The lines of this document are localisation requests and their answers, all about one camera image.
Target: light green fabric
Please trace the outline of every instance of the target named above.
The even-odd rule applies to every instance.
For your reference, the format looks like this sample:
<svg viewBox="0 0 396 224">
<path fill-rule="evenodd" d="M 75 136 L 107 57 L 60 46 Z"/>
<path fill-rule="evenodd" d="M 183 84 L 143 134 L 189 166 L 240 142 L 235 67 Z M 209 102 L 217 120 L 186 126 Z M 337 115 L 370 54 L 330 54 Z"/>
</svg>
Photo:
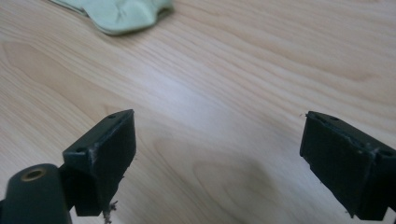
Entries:
<svg viewBox="0 0 396 224">
<path fill-rule="evenodd" d="M 172 0 L 51 0 L 88 15 L 103 33 L 122 35 L 149 27 L 158 13 L 173 10 Z"/>
</svg>

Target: wood grain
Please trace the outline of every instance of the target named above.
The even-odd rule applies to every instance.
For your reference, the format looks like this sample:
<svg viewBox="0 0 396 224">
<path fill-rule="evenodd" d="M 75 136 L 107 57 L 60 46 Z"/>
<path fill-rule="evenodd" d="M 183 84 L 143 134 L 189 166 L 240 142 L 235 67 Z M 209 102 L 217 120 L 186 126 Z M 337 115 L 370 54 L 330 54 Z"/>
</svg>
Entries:
<svg viewBox="0 0 396 224">
<path fill-rule="evenodd" d="M 0 195 L 132 108 L 138 151 L 113 223 L 375 223 L 351 219 L 299 147 L 308 110 L 396 147 L 396 3 L 174 4 L 113 37 L 50 1 L 1 2 Z"/>
</svg>

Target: tabletop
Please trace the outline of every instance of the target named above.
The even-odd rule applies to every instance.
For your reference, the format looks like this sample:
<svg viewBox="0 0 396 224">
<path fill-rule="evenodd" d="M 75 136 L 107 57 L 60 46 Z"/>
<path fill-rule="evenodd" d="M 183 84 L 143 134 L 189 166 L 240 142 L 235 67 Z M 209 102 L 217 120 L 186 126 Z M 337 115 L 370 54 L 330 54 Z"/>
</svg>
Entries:
<svg viewBox="0 0 396 224">
<path fill-rule="evenodd" d="M 113 223 L 376 223 L 352 219 L 299 150 L 310 110 L 396 147 L 396 2 L 174 7 L 111 36 L 47 0 L 1 1 L 0 194 L 132 108 L 137 153 Z"/>
</svg>

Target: cloth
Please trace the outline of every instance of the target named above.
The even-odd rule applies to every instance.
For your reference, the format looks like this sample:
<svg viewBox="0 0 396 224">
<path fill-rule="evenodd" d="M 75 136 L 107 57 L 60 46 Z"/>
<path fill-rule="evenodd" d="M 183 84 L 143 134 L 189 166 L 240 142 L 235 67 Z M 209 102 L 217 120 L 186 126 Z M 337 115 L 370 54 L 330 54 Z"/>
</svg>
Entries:
<svg viewBox="0 0 396 224">
<path fill-rule="evenodd" d="M 51 0 L 89 16 L 108 35 L 123 35 L 154 25 L 159 13 L 172 11 L 172 0 Z"/>
</svg>

